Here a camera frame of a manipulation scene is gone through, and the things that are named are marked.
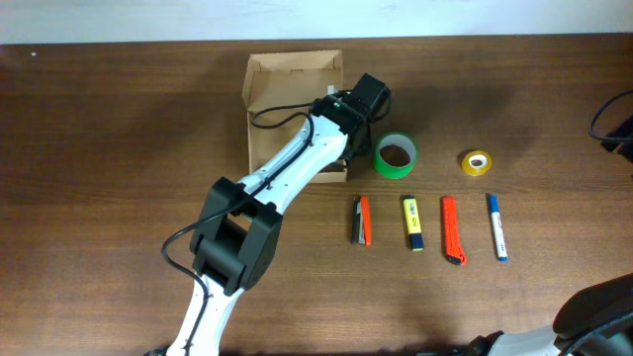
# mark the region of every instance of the wooden tabletop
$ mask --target wooden tabletop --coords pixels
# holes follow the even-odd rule
[[[139,355],[174,340],[193,282],[159,253],[213,183],[247,174],[240,90],[250,53],[343,49],[394,93],[374,136],[420,158],[390,181],[369,157],[347,183],[310,186],[275,259],[237,302],[224,350],[327,353],[465,344],[551,324],[577,290],[631,272],[633,165],[588,121],[633,86],[630,35],[310,42],[12,45],[0,57],[0,353]],[[618,103],[598,129],[633,112]],[[492,169],[457,157],[486,150]],[[509,262],[496,259],[486,193]],[[372,204],[374,245],[349,243]],[[407,248],[414,194],[425,249]],[[441,252],[439,200],[456,199],[463,267]],[[190,265],[188,237],[173,247]]]

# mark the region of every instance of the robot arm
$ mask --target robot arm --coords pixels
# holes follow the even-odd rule
[[[201,216],[245,201],[230,213],[246,216],[251,226],[245,230],[224,215],[194,231],[190,243],[195,254],[193,268],[209,294],[205,296],[202,287],[195,284],[191,304],[176,340],[166,352],[168,356],[218,354],[237,299],[259,281],[272,261],[284,212],[325,166],[371,149],[369,124],[390,95],[380,80],[363,75],[351,92],[316,100],[311,105],[310,119],[264,166],[237,184],[221,178],[213,186]]]

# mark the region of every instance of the white wall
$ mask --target white wall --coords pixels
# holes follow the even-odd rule
[[[0,0],[0,44],[633,32],[633,0]]]

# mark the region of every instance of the green tape roll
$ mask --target green tape roll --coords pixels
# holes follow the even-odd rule
[[[402,148],[408,154],[408,164],[404,166],[393,166],[383,159],[380,150],[389,145]],[[378,173],[389,179],[401,179],[407,177],[417,162],[417,145],[406,133],[387,133],[382,136],[376,144],[374,154],[374,167]]]

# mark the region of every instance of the open cardboard box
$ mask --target open cardboard box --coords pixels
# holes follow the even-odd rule
[[[250,124],[254,113],[275,106],[311,103],[327,94],[327,87],[343,89],[343,54],[340,50],[316,50],[252,54],[246,66],[242,99],[248,118],[248,162],[250,173],[266,164],[297,134],[301,117],[274,129],[258,129]],[[279,110],[257,117],[264,125],[279,123],[305,109]],[[325,167],[311,183],[344,182],[347,168]]]

